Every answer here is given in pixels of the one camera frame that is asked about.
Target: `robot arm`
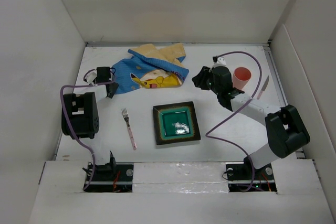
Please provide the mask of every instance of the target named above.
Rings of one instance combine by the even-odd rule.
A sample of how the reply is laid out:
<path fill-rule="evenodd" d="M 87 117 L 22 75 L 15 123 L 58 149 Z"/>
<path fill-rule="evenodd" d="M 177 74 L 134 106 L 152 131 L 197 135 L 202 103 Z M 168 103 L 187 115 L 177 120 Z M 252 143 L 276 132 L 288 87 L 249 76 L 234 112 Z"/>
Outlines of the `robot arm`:
<path fill-rule="evenodd" d="M 260 169 L 270 162 L 285 158 L 310 142 L 309 134 L 294 106 L 280 108 L 253 99 L 242 90 L 233 88 L 231 73 L 227 67 L 215 64 L 211 69 L 203 67 L 192 81 L 203 90 L 212 90 L 219 103 L 237 111 L 246 102 L 249 104 L 240 113 L 266 127 L 268 143 L 250 154 L 255 169 Z"/>
<path fill-rule="evenodd" d="M 89 82 L 90 84 L 96 84 L 95 86 L 77 86 L 86 88 L 76 94 L 63 94 L 66 113 L 78 138 L 89 137 L 93 139 L 98 132 L 99 117 L 97 102 L 106 97 L 112 99 L 119 86 L 116 82 L 112 82 L 110 78 L 111 72 L 109 67 L 98 67 L 95 78 Z M 63 109 L 61 127 L 64 135 L 70 135 L 72 139 L 75 139 L 71 134 Z"/>

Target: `pink cup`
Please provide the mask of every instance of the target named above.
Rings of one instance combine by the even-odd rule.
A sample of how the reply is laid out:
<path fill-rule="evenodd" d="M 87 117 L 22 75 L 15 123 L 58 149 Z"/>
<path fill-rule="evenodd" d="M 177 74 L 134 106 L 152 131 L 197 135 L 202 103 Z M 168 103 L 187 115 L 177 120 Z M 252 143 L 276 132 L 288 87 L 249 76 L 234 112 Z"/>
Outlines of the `pink cup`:
<path fill-rule="evenodd" d="M 251 76 L 252 74 L 247 68 L 236 68 L 232 76 L 233 87 L 240 90 L 243 89 L 246 83 L 251 79 Z"/>

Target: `white table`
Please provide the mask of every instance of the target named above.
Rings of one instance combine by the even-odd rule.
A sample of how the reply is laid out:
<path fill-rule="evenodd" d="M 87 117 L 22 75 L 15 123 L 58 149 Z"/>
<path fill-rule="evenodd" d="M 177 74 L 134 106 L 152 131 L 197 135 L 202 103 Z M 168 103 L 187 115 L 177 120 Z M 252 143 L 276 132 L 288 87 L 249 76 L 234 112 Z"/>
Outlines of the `white table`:
<path fill-rule="evenodd" d="M 112 66 L 121 59 L 131 55 L 127 47 L 87 47 L 80 65 L 77 85 L 84 84 L 82 77 L 88 70 L 100 66 Z M 262 81 L 267 76 L 270 80 L 261 100 L 270 104 L 280 105 L 273 77 L 262 46 L 242 46 L 224 44 L 185 44 L 186 58 L 183 65 L 190 70 L 181 87 L 166 89 L 145 89 L 115 95 L 112 100 L 104 99 L 98 102 L 100 129 L 93 140 L 82 141 L 90 144 L 97 157 L 97 164 L 109 160 L 111 150 L 117 162 L 205 162 L 205 161 L 241 161 L 245 155 L 238 148 L 217 140 L 205 137 L 207 131 L 231 114 L 221 107 L 216 95 L 194 87 L 191 78 L 199 73 L 202 66 L 211 67 L 212 56 L 229 51 L 246 51 L 254 55 L 262 67 Z M 239 66 L 247 67 L 252 72 L 252 78 L 244 91 L 252 94 L 258 80 L 259 72 L 256 63 L 246 55 L 235 54 L 226 57 L 227 66 L 231 72 Z M 186 143 L 156 146 L 152 119 L 154 105 L 193 101 L 197 114 L 199 130 L 202 139 Z M 121 109 L 127 108 L 130 124 L 138 149 L 134 151 L 128 136 Z M 266 130 L 259 123 L 244 116 L 237 115 L 225 125 L 217 129 L 216 136 L 227 138 L 241 145 L 249 153 L 257 150 L 267 142 Z M 56 160 L 87 160 L 91 159 L 89 152 L 78 145 L 69 136 L 62 136 Z"/>
<path fill-rule="evenodd" d="M 86 48 L 77 84 L 82 84 L 87 70 L 111 66 L 129 57 L 128 48 Z M 183 63 L 190 73 L 183 86 L 176 88 L 179 93 L 175 97 L 170 89 L 140 89 L 101 101 L 99 133 L 94 140 L 84 141 L 93 144 L 101 163 L 107 162 L 108 150 L 113 151 L 117 162 L 135 162 L 133 193 L 83 193 L 85 172 L 81 168 L 91 157 L 76 141 L 62 136 L 57 160 L 68 161 L 46 163 L 29 223 L 333 223 L 312 160 L 290 155 L 272 162 L 277 194 L 227 193 L 227 181 L 220 176 L 225 168 L 222 163 L 194 163 L 244 158 L 236 147 L 204 137 L 206 131 L 231 112 L 218 104 L 211 91 L 197 89 L 191 82 L 202 66 L 212 65 L 213 55 L 234 50 L 249 52 L 260 61 L 263 83 L 270 69 L 261 46 L 185 45 L 187 57 Z M 258 78 L 255 63 L 236 55 L 227 57 L 227 64 L 230 70 L 238 66 L 251 70 L 253 77 L 245 88 L 251 94 Z M 273 77 L 270 75 L 261 100 L 284 105 L 278 99 L 281 94 L 276 92 Z M 152 106 L 190 100 L 195 103 L 202 139 L 174 147 L 156 147 Z M 132 149 L 121 116 L 123 107 L 130 114 L 138 145 L 136 151 Z M 235 141 L 247 152 L 253 152 L 267 141 L 265 128 L 243 115 L 237 115 L 215 134 Z M 164 161 L 194 162 L 158 163 Z M 197 165 L 202 168 L 199 173 L 195 169 Z"/>

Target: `green glaze plate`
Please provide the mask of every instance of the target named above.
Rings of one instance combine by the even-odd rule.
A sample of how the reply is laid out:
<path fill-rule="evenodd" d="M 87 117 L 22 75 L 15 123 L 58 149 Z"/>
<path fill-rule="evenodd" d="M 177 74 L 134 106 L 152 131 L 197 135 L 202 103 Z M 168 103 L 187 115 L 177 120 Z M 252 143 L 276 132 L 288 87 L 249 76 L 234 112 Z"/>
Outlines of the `green glaze plate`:
<path fill-rule="evenodd" d="M 154 106 L 153 117 L 157 145 L 201 139 L 193 102 Z"/>

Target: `fork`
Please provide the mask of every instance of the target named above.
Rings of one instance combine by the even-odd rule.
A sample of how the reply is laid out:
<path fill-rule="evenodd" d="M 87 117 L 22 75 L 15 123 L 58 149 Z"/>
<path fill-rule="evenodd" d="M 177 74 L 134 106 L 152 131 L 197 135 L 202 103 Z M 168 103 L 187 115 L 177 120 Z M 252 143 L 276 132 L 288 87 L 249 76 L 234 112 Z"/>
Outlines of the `fork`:
<path fill-rule="evenodd" d="M 129 134 L 130 139 L 131 139 L 133 150 L 136 150 L 136 144 L 135 144 L 134 137 L 133 137 L 132 130 L 131 130 L 131 126 L 130 126 L 130 118 L 128 117 L 128 113 L 127 113 L 126 108 L 122 109 L 121 113 L 122 113 L 122 116 L 124 117 L 124 120 L 127 124 L 127 130 L 128 130 L 128 134 Z"/>

